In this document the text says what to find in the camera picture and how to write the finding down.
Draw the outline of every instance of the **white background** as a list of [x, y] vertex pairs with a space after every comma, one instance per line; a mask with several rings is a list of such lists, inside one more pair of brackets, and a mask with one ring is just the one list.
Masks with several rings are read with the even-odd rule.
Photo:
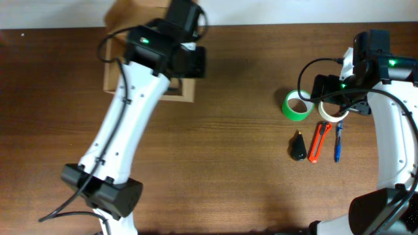
[[[100, 27], [113, 0], [0, 0], [0, 29]], [[200, 0], [212, 25], [418, 21], [418, 0]]]

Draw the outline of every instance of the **blue pen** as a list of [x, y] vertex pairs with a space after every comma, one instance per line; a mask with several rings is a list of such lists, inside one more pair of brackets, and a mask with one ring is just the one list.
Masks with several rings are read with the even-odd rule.
[[340, 161], [340, 155], [341, 155], [341, 132], [343, 128], [343, 122], [340, 121], [337, 124], [337, 146], [335, 149], [335, 162], [338, 163]]

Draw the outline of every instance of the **tape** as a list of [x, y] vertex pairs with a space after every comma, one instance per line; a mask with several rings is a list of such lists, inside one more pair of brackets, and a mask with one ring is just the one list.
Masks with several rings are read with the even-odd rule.
[[[302, 96], [304, 97], [304, 98], [307, 98], [307, 99], [309, 99], [310, 97], [311, 97], [311, 94], [309, 94], [308, 92], [306, 92], [306, 91], [300, 91], [301, 93], [302, 93]], [[303, 113], [300, 113], [300, 112], [296, 112], [296, 111], [294, 111], [294, 110], [292, 110], [290, 107], [289, 107], [289, 101], [291, 100], [291, 99], [297, 99], [297, 100], [300, 100], [300, 101], [302, 101], [304, 104], [305, 104], [305, 106], [306, 106], [306, 112], [303, 112]], [[283, 113], [285, 114], [285, 116], [287, 117], [287, 118], [289, 118], [290, 120], [292, 120], [292, 121], [302, 121], [302, 120], [304, 120], [306, 117], [308, 117], [309, 116], [309, 114], [312, 112], [312, 110], [314, 109], [314, 106], [315, 106], [315, 104], [314, 103], [312, 103], [312, 102], [307, 102], [307, 101], [303, 101], [300, 97], [299, 97], [299, 94], [298, 94], [298, 91], [297, 90], [294, 90], [294, 91], [292, 91], [292, 92], [290, 92], [288, 95], [287, 95], [287, 97], [286, 97], [286, 99], [285, 99], [285, 101], [284, 101], [284, 103], [283, 103], [283, 106], [282, 106], [282, 110], [283, 110]]]
[[344, 118], [347, 117], [347, 115], [349, 113], [348, 111], [346, 111], [344, 113], [344, 115], [342, 115], [341, 117], [333, 117], [333, 116], [327, 114], [327, 112], [324, 109], [324, 102], [322, 102], [322, 101], [319, 103], [319, 108], [318, 109], [319, 109], [319, 114], [321, 114], [321, 117], [323, 119], [329, 121], [329, 122], [332, 122], [332, 123], [338, 123], [339, 121], [342, 121]]

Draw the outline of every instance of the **red utility knife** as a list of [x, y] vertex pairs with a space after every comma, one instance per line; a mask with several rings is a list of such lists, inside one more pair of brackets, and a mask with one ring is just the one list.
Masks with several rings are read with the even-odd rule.
[[318, 123], [318, 128], [313, 139], [311, 152], [309, 153], [309, 161], [312, 163], [318, 162], [319, 154], [321, 153], [322, 144], [325, 136], [331, 130], [331, 123], [328, 121], [321, 121]]

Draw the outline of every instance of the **open box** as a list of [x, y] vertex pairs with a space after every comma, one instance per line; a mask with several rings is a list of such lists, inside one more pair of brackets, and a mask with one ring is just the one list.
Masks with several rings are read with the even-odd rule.
[[[136, 25], [144, 25], [155, 18], [164, 18], [171, 0], [116, 0], [104, 17], [108, 33]], [[107, 41], [106, 58], [123, 56], [127, 33], [116, 35]], [[116, 63], [106, 63], [103, 89], [114, 94], [120, 70]], [[169, 90], [161, 97], [164, 101], [193, 102], [195, 80], [172, 78]]]

